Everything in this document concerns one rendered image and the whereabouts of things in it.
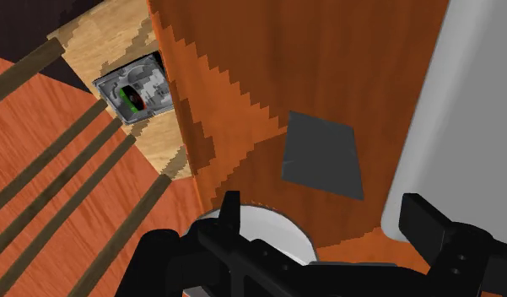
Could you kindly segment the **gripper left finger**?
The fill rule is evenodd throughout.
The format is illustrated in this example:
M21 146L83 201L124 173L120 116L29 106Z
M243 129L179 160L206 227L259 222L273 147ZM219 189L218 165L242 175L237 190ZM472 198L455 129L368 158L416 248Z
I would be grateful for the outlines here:
M261 239L240 235L240 194L186 235L154 229L138 242L116 297L305 297L303 267Z

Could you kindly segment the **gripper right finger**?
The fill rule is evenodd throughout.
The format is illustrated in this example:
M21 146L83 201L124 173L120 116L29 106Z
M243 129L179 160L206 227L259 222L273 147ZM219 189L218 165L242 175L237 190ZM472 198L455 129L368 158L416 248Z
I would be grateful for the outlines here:
M507 297L507 243L448 219L417 193L405 193L399 230L430 265L429 297Z

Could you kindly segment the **white round plate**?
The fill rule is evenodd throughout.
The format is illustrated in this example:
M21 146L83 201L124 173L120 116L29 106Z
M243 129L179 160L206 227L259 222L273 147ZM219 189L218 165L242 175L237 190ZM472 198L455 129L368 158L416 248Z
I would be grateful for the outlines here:
M301 265L318 260L309 236L292 220L268 208L240 205L240 235L263 240Z

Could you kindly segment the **large white box appliance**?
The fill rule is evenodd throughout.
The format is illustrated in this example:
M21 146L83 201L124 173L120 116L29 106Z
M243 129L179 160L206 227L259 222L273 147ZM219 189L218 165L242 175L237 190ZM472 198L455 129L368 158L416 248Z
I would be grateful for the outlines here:
M450 0L380 226L402 195L507 243L507 0Z

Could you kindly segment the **dark grey flat square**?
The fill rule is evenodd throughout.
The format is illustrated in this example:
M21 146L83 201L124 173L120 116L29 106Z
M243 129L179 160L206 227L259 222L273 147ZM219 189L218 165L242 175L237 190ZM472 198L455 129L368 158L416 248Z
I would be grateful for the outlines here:
M281 178L362 200L364 190L353 128L291 111Z

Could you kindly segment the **grey square device green red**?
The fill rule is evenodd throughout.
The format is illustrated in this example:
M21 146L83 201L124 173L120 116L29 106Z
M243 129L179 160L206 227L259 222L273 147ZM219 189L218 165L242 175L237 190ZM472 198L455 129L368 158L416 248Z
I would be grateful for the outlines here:
M125 125L132 125L174 108L158 51L139 57L92 85Z

